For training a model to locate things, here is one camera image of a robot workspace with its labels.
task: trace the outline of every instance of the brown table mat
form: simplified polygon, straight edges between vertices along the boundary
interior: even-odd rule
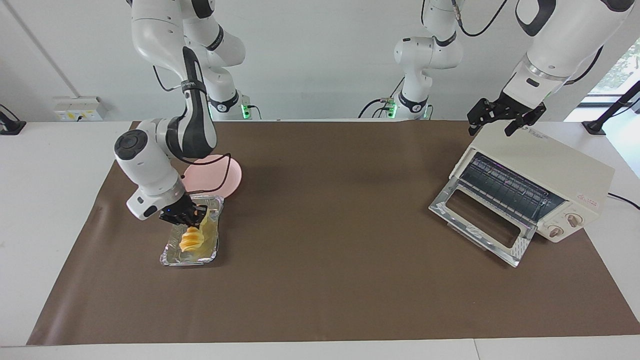
[[[29,345],[640,334],[584,231],[511,268],[428,211],[463,122],[216,127],[243,182],[214,263],[161,266],[170,225],[114,165]]]

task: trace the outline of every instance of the black wire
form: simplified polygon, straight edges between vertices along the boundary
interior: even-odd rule
[[[596,62],[598,61],[598,59],[600,58],[600,54],[602,54],[602,49],[604,49],[604,45],[600,46],[600,48],[598,49],[598,52],[596,53],[596,56],[593,57],[593,60],[591,60],[591,64],[589,64],[589,67],[582,73],[582,75],[578,76],[577,78],[573,79],[573,80],[569,80],[567,82],[564,83],[564,85],[573,85],[575,83],[577,83],[578,81],[582,80],[582,78],[584,78],[585,76],[587,76],[587,74],[589,74],[589,71],[591,71],[591,69],[593,69],[593,66],[596,65]]]
[[[213,164],[215,162],[218,162],[219,160],[222,160],[222,159],[227,158],[227,157],[229,158],[229,161],[227,162],[227,169],[225,171],[225,177],[222,179],[222,183],[217,188],[210,189],[210,190],[194,190],[192,192],[186,192],[186,194],[187,195],[196,195],[196,194],[199,194],[199,193],[211,193],[211,192],[215,192],[215,191],[220,190],[222,188],[222,186],[224,186],[225,183],[227,182],[227,177],[229,175],[229,168],[231,167],[231,153],[228,152],[228,153],[220,156],[219,158],[217,158],[215,160],[212,160],[212,161],[208,161],[206,163],[193,163],[191,161],[188,161],[188,160],[185,160],[185,159],[182,159],[182,158],[177,158],[178,160],[180,160],[182,162],[185,162],[187,164],[191,164],[191,165],[211,165],[211,164]]]
[[[376,114],[378,113],[378,111],[380,111],[380,114],[378,115],[378,117],[381,117],[381,116],[382,116],[382,113],[383,113],[385,110],[388,110],[388,108],[386,108],[386,107],[384,107],[384,106],[383,106],[383,107],[381,107],[381,108],[379,108],[379,109],[377,109],[376,111],[374,111],[374,112],[373,112],[373,115],[371,115],[371,118],[373,119],[374,117],[376,117]]]
[[[367,111],[367,109],[368,109],[371,105],[375,104],[376,102],[385,102],[385,101],[384,101],[383,99],[375,99],[375,100],[372,100],[369,104],[367,104],[367,105],[362,109],[362,111],[361,111],[361,112],[360,112],[360,114],[358,115],[358,119],[362,118],[362,114],[364,114],[364,112],[365,112],[365,111]]]
[[[621,111],[621,112],[619,112],[619,113],[616,113],[616,114],[614,114],[614,115],[611,115],[611,117],[618,116],[618,115],[620,115],[620,114],[622,114],[622,113],[625,113],[625,112],[626,112],[626,111],[628,111],[629,109],[633,108],[633,107],[638,103],[638,101],[640,101],[640,97],[639,97],[639,98],[637,98],[637,99],[636,99],[636,101],[634,101],[634,103],[633,103],[633,104],[629,105],[629,107],[628,107],[628,108],[626,108],[626,109],[622,110],[622,111]]]
[[[631,204],[633,207],[635,207],[636,209],[640,210],[640,206],[638,204],[636,204],[635,202],[629,200],[629,199],[625,199],[624,197],[620,196],[620,195],[616,195],[614,193],[609,193],[609,196],[611,197],[615,197],[616,199],[622,200],[624,202],[628,202],[629,204]]]
[[[480,35],[482,35],[485,31],[487,31],[487,29],[493,24],[493,22],[495,21],[495,19],[498,17],[498,15],[500,15],[500,12],[502,11],[502,8],[504,7],[504,5],[507,4],[509,0],[504,0],[502,2],[502,4],[500,5],[500,7],[498,8],[498,11],[495,12],[495,14],[493,15],[493,17],[491,18],[491,20],[489,21],[489,23],[484,27],[484,29],[482,29],[479,33],[475,33],[475,34],[471,34],[468,33],[467,30],[465,29],[465,27],[462,25],[462,18],[460,20],[458,20],[458,25],[460,25],[460,29],[462,30],[462,32],[468,36],[468,37],[478,37]],[[451,2],[453,3],[453,6],[458,8],[458,2],[456,0],[451,0]]]
[[[180,115],[180,117],[178,118],[178,121],[184,119],[185,115],[187,115],[187,106],[186,105],[184,107],[184,111],[182,112],[182,115]]]
[[[404,81],[404,76],[402,77],[402,79],[400,79],[400,82],[398,83],[398,85],[396,86],[396,88],[394,89],[394,91],[391,93],[391,95],[389,95],[389,97],[393,97],[394,94],[396,93],[396,91],[398,91],[398,89],[400,88],[400,85],[402,85],[402,82]]]
[[[9,111],[9,114],[13,115],[13,117],[15,117],[15,120],[20,121],[20,118],[15,116],[15,114],[13,113],[13,111],[9,110],[9,108],[7,108],[5,105],[0,104],[0,106],[5,109],[6,111]]]
[[[258,110],[258,116],[260,117],[260,120],[262,120],[262,113],[260,112],[260,108],[259,107],[257,107],[256,105],[249,105],[249,106],[247,106],[247,108],[249,108],[249,109],[255,108],[256,110]]]
[[[158,70],[156,69],[156,66],[154,65],[154,72],[156,73],[156,79],[158,79],[158,83],[160,84],[160,87],[162,88],[162,90],[166,91],[166,92],[171,92],[174,91],[175,89],[179,88],[179,86],[175,86],[173,88],[167,89],[164,87],[164,85],[162,85],[162,81],[160,80],[160,75],[158,75]]]
[[[420,11],[420,22],[422,23],[422,26],[424,26],[424,3],[427,0],[422,0],[422,11]]]

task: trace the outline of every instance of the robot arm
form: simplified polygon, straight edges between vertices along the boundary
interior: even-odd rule
[[[482,125],[514,119],[505,130],[533,125],[545,112],[543,100],[556,93],[622,25],[635,0],[520,0],[516,17],[534,38],[511,79],[494,102],[480,99],[467,114],[469,133]]]
[[[422,118],[433,84],[426,69],[451,69],[462,61],[463,49],[456,41],[458,23],[451,0],[430,0],[424,10],[424,23],[432,37],[404,38],[396,45],[396,63],[404,70],[403,88],[394,98],[396,117]]]
[[[116,160],[138,185],[127,201],[127,207],[140,220],[146,220],[160,210],[160,218],[165,221],[199,226],[206,214],[207,209],[195,205],[185,192],[169,157],[204,158],[210,155],[217,138],[207,93],[209,89],[215,89],[212,94],[226,96],[231,93],[229,85],[233,86],[227,72],[224,81],[218,81],[225,86],[217,88],[216,75],[211,74],[210,64],[221,67],[244,60],[244,46],[240,40],[225,33],[212,19],[213,4],[214,1],[208,0],[135,0],[132,4],[135,48],[144,59],[170,69],[180,77],[186,102],[183,115],[145,120],[116,141]],[[190,46],[185,41],[186,35],[192,38],[187,40]],[[204,55],[198,57],[194,49]],[[204,71],[199,59],[206,59]],[[205,85],[207,76],[214,80],[209,81],[210,86]]]
[[[243,95],[236,89],[229,71],[231,67],[244,62],[246,51],[242,41],[225,31],[212,16],[214,1],[209,1],[211,12],[207,10],[199,17],[192,0],[181,0],[184,35],[187,46],[201,59],[204,83],[209,94],[211,113],[216,120],[243,119]]]

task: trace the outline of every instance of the green indicator light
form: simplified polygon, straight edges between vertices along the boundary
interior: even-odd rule
[[[242,104],[242,115],[245,119],[248,119],[251,117],[251,113],[249,112],[249,109],[244,104]]]
[[[422,115],[422,118],[426,120],[431,120],[432,115],[433,115],[433,105],[427,105],[427,110]]]
[[[398,105],[396,105],[395,103],[393,104],[393,107],[391,108],[391,110],[389,111],[389,118],[390,119],[395,119],[396,118],[396,112],[398,111]]]

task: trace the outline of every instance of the green foliage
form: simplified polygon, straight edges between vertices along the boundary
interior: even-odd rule
[[[613,65],[611,70],[600,80],[591,93],[610,92],[624,83],[631,74],[640,69],[640,38]]]

